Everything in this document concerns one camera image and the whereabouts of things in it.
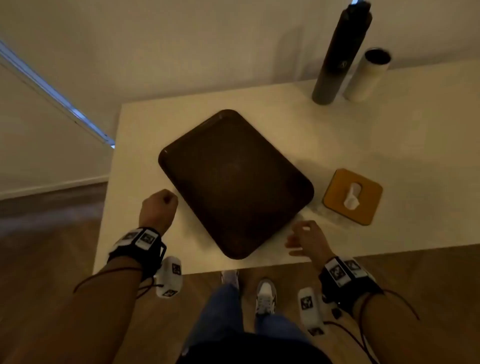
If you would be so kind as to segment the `white sneaker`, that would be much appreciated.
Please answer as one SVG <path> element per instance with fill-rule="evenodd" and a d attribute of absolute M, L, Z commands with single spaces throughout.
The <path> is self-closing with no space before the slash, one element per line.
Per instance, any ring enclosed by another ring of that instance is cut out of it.
<path fill-rule="evenodd" d="M 273 315 L 277 305 L 277 290 L 272 280 L 262 279 L 257 287 L 255 315 Z"/>
<path fill-rule="evenodd" d="M 228 284 L 240 291 L 239 270 L 222 270 L 220 272 L 222 284 Z"/>

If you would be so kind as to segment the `person's right leg in jeans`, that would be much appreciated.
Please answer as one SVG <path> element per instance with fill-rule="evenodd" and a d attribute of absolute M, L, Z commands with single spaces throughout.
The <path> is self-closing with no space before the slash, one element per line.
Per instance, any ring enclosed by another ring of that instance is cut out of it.
<path fill-rule="evenodd" d="M 304 332 L 289 319 L 279 314 L 255 314 L 255 334 L 288 344 L 313 346 Z"/>

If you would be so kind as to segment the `white tumbler with dark rim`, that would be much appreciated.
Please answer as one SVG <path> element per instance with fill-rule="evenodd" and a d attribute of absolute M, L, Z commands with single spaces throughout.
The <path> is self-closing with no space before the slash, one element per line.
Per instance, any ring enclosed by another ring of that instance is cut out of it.
<path fill-rule="evenodd" d="M 343 96 L 350 102 L 369 98 L 392 61 L 391 53 L 380 47 L 369 48 L 357 65 Z"/>

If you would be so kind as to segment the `white right sneaker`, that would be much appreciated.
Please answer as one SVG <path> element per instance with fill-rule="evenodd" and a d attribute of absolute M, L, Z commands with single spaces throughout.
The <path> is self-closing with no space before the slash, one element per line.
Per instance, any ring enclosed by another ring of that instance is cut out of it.
<path fill-rule="evenodd" d="M 272 280 L 262 279 L 257 287 L 255 315 L 273 315 L 277 305 L 277 290 Z"/>

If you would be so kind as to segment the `black right wristband with markers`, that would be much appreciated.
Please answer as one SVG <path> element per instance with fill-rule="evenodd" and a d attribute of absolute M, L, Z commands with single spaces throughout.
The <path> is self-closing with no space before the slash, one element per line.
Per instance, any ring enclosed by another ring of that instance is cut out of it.
<path fill-rule="evenodd" d="M 319 280 L 323 302 L 335 303 L 350 315 L 363 295 L 384 294 L 374 278 L 353 258 L 331 258 L 322 268 Z"/>

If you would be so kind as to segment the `person's dark shirt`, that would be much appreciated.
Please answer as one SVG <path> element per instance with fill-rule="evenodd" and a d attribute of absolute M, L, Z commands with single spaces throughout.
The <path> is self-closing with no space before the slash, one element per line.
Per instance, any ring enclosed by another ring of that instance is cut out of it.
<path fill-rule="evenodd" d="M 189 346 L 176 364 L 333 364 L 309 342 L 253 333 Z"/>

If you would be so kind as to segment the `person's left hand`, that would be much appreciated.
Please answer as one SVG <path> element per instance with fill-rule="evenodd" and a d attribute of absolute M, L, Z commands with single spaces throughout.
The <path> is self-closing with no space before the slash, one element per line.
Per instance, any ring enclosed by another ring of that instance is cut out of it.
<path fill-rule="evenodd" d="M 138 227 L 151 228 L 164 236 L 171 227 L 176 211 L 162 210 L 159 191 L 147 197 L 141 205 Z"/>

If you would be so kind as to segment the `person's left leg in jeans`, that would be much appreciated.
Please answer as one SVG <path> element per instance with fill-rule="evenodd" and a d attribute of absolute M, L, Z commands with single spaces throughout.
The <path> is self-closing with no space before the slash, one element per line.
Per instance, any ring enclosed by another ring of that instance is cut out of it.
<path fill-rule="evenodd" d="M 259 343 L 257 335 L 244 330 L 239 289 L 224 283 L 208 299 L 179 358 L 226 363 Z"/>

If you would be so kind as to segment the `white left sneaker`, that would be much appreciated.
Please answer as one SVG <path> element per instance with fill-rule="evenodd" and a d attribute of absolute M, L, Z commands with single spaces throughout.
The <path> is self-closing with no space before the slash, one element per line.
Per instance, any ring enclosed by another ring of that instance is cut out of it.
<path fill-rule="evenodd" d="M 222 284 L 228 284 L 240 291 L 239 270 L 222 270 L 220 272 Z"/>

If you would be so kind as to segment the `dark brown serving tray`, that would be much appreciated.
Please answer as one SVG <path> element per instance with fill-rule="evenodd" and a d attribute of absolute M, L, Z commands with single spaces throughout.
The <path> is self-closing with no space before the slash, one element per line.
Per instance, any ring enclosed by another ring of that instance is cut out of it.
<path fill-rule="evenodd" d="M 167 145 L 158 164 L 222 253 L 234 260 L 251 255 L 315 195 L 312 182 L 232 109 Z"/>

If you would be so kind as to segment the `white baseboard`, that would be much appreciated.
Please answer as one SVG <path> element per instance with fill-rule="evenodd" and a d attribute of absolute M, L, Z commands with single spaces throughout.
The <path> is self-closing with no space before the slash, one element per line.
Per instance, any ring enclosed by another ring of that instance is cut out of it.
<path fill-rule="evenodd" d="M 108 180 L 109 180 L 109 175 L 106 174 L 98 177 L 70 180 L 70 181 L 64 181 L 64 182 L 59 182 L 54 184 L 47 184 L 47 185 L 39 185 L 39 186 L 33 186 L 33 187 L 25 187 L 25 188 L 13 189 L 9 191 L 0 191 L 0 201 L 12 199 L 12 198 L 38 195 L 43 193 L 50 193 L 54 191 L 77 188 L 77 187 L 82 187 L 87 185 L 101 184 L 101 183 L 108 182 Z"/>

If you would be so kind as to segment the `tall black bottle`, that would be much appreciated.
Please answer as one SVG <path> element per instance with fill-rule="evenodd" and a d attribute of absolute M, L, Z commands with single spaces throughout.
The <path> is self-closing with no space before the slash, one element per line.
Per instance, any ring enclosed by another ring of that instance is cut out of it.
<path fill-rule="evenodd" d="M 311 94 L 314 103 L 325 106 L 335 100 L 372 20 L 367 0 L 357 0 L 341 12 Z"/>

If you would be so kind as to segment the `person's right hand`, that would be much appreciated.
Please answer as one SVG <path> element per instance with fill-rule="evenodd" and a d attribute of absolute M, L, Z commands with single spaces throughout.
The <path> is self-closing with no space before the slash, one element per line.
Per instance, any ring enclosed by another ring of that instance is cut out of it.
<path fill-rule="evenodd" d="M 293 257 L 307 257 L 321 272 L 325 264 L 337 255 L 332 251 L 322 229 L 313 220 L 297 221 L 291 227 L 285 248 Z"/>

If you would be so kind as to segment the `black wristband with markers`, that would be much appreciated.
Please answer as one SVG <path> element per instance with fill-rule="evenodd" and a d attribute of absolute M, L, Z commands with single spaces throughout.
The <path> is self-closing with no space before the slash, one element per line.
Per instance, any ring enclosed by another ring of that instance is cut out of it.
<path fill-rule="evenodd" d="M 138 227 L 120 238 L 108 254 L 107 262 L 114 258 L 129 257 L 141 266 L 141 282 L 152 278 L 161 268 L 166 252 L 161 235 L 151 227 Z"/>
<path fill-rule="evenodd" d="M 374 278 L 353 258 L 331 258 L 322 268 L 319 280 L 323 302 L 335 303 L 350 315 L 363 295 L 384 294 Z"/>

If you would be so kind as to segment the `person's leg in jeans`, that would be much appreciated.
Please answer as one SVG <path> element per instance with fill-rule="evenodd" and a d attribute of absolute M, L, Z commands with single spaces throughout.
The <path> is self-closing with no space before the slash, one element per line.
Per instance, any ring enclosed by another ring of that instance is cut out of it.
<path fill-rule="evenodd" d="M 226 363 L 259 343 L 257 335 L 244 330 L 239 289 L 224 283 L 208 299 L 179 358 Z"/>
<path fill-rule="evenodd" d="M 255 334 L 288 344 L 313 346 L 304 332 L 289 319 L 279 314 L 255 314 Z"/>

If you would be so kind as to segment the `black left wristband with markers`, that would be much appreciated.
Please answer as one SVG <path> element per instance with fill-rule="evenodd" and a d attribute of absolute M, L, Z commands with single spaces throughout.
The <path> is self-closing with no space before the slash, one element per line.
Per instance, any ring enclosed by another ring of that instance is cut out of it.
<path fill-rule="evenodd" d="M 138 227 L 120 238 L 108 254 L 107 262 L 114 258 L 129 257 L 141 266 L 141 282 L 152 278 L 161 268 L 166 252 L 161 235 L 151 227 Z"/>

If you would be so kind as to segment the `tissue box with wooden lid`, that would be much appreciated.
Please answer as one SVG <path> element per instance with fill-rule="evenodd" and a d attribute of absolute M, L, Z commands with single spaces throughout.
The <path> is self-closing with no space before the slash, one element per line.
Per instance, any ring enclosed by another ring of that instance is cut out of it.
<path fill-rule="evenodd" d="M 333 173 L 321 204 L 361 226 L 370 226 L 379 207 L 383 187 L 378 182 L 346 168 Z"/>

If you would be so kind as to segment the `person's left forearm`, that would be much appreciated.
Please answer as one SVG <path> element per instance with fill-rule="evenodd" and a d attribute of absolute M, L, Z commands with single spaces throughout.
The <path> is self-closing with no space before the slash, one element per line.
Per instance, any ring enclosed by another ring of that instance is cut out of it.
<path fill-rule="evenodd" d="M 112 364 L 129 328 L 141 278 L 134 259 L 109 261 L 3 364 Z"/>

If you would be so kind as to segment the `person's right forearm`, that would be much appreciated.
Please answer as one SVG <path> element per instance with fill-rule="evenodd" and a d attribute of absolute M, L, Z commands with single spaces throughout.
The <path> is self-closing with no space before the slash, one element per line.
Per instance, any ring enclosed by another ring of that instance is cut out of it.
<path fill-rule="evenodd" d="M 380 364 L 480 364 L 471 349 L 416 319 L 385 294 L 365 294 L 352 317 Z"/>

